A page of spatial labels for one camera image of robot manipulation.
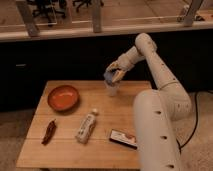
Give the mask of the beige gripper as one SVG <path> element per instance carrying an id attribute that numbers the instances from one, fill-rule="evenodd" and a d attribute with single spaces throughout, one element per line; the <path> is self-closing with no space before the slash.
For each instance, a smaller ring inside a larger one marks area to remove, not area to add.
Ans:
<path id="1" fill-rule="evenodd" d="M 112 62 L 107 68 L 107 72 L 115 72 L 112 77 L 112 82 L 117 83 L 122 80 L 125 72 L 130 71 L 134 67 L 133 62 L 126 55 L 118 57 L 117 61 Z"/>

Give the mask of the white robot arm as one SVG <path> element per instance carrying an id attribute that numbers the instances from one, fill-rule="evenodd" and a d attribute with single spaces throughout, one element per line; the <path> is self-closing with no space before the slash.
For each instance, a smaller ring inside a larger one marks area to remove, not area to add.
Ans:
<path id="1" fill-rule="evenodd" d="M 142 60 L 147 62 L 157 89 L 141 91 L 133 103 L 140 171 L 184 171 L 172 121 L 190 113 L 191 99 L 147 33 L 139 34 L 135 45 L 106 68 L 105 81 L 116 85 Z"/>

